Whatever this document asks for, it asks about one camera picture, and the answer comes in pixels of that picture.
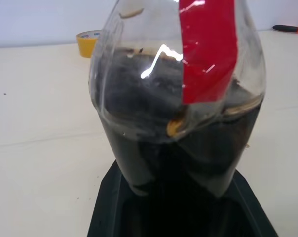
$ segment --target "red label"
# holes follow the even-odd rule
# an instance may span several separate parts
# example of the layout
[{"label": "red label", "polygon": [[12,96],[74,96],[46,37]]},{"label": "red label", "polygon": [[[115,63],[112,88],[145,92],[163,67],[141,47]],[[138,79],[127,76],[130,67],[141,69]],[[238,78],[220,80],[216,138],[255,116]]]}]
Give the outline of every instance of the red label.
[{"label": "red label", "polygon": [[237,61],[234,0],[180,0],[184,104],[218,101]]}]

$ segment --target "tape roll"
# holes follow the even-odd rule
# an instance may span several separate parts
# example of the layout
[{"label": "tape roll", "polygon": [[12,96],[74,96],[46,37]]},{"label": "tape roll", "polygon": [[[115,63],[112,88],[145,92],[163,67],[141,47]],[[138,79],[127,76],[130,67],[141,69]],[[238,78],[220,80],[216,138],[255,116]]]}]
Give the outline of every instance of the tape roll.
[{"label": "tape roll", "polygon": [[80,55],[85,58],[91,58],[94,45],[98,41],[101,31],[86,31],[77,34],[76,41],[78,42]]}]

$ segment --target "white table surface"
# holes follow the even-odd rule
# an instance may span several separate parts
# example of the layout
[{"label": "white table surface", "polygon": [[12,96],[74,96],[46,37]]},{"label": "white table surface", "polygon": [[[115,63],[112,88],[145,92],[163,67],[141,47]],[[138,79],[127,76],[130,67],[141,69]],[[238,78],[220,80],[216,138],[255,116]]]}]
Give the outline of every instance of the white table surface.
[{"label": "white table surface", "polygon": [[[298,237],[298,35],[260,32],[267,94],[238,166]],[[0,237],[85,237],[114,161],[73,45],[0,49]]]}]

